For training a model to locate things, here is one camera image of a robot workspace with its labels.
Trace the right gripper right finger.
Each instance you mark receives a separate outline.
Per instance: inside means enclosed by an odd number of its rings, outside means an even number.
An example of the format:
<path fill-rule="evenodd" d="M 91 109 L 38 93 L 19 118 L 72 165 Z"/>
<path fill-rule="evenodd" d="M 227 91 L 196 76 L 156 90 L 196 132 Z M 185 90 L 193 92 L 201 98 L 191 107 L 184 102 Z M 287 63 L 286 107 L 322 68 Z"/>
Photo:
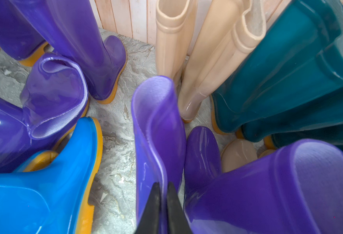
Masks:
<path fill-rule="evenodd" d="M 172 182 L 168 183 L 167 212 L 169 234 L 193 234 Z"/>

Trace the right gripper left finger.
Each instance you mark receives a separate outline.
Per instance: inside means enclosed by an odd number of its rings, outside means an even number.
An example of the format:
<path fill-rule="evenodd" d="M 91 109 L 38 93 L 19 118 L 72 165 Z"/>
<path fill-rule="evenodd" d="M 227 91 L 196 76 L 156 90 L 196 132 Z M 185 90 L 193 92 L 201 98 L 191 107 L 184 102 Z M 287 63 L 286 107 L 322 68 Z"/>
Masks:
<path fill-rule="evenodd" d="M 135 234 L 158 234 L 160 205 L 160 186 L 158 182 L 155 182 Z"/>

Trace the large beige boot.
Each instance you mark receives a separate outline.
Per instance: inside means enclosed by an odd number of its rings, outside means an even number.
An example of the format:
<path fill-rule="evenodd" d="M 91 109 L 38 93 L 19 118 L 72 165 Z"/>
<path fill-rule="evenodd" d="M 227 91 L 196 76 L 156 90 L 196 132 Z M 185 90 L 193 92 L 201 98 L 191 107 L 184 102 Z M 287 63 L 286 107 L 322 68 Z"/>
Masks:
<path fill-rule="evenodd" d="M 236 139 L 230 142 L 221 153 L 222 172 L 233 171 L 257 159 L 257 151 L 252 142 Z"/>

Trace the large purple boot front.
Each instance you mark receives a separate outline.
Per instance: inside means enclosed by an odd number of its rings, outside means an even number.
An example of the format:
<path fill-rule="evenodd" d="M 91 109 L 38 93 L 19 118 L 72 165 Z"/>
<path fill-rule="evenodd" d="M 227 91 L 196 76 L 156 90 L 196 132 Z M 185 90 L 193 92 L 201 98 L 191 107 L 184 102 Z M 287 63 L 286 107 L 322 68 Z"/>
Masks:
<path fill-rule="evenodd" d="M 212 131 L 187 139 L 184 212 L 195 234 L 343 234 L 343 152 L 303 139 L 225 173 Z"/>

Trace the teal boot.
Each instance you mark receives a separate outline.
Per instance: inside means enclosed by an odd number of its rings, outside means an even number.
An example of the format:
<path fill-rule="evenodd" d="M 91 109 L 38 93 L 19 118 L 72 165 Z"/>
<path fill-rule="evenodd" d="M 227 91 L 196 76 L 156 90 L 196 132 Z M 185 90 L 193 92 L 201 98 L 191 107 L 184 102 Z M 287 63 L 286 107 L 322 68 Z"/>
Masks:
<path fill-rule="evenodd" d="M 237 138 L 259 142 L 276 133 L 314 130 L 343 124 L 343 87 L 313 101 L 243 124 Z"/>
<path fill-rule="evenodd" d="M 324 141 L 343 151 L 343 124 L 307 131 L 271 134 L 264 138 L 264 144 L 268 149 L 276 150 L 301 139 Z"/>
<path fill-rule="evenodd" d="M 211 95 L 219 134 L 343 87 L 343 4 L 291 1 L 245 61 Z"/>

